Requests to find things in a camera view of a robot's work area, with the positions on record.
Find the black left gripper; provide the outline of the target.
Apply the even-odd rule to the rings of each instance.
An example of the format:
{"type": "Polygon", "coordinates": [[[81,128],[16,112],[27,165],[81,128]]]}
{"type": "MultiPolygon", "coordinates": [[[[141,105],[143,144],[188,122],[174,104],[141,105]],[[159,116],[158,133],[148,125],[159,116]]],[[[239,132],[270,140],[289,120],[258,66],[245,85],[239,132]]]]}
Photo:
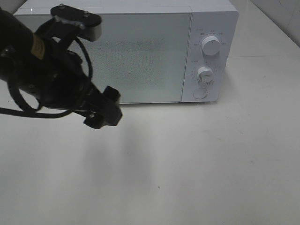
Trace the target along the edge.
{"type": "Polygon", "coordinates": [[[32,76],[36,79],[33,95],[38,102],[37,109],[97,110],[85,113],[85,125],[93,129],[117,126],[123,115],[119,107],[120,93],[111,86],[106,86],[102,93],[96,88],[91,81],[89,55],[78,38],[73,41],[85,56],[88,74],[83,71],[82,58],[68,49],[69,44],[33,35],[32,76]]]}

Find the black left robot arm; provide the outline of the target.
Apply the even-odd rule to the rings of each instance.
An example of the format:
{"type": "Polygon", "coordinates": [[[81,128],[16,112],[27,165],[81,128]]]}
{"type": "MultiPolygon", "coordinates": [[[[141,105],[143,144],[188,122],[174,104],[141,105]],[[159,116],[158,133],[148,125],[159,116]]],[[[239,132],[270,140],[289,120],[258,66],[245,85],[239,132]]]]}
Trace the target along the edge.
{"type": "Polygon", "coordinates": [[[18,110],[1,114],[58,119],[71,113],[100,129],[118,125],[120,93],[93,84],[93,67],[83,40],[101,36],[102,18],[68,5],[50,9],[51,19],[36,31],[8,11],[0,12],[0,78],[18,110]]]}

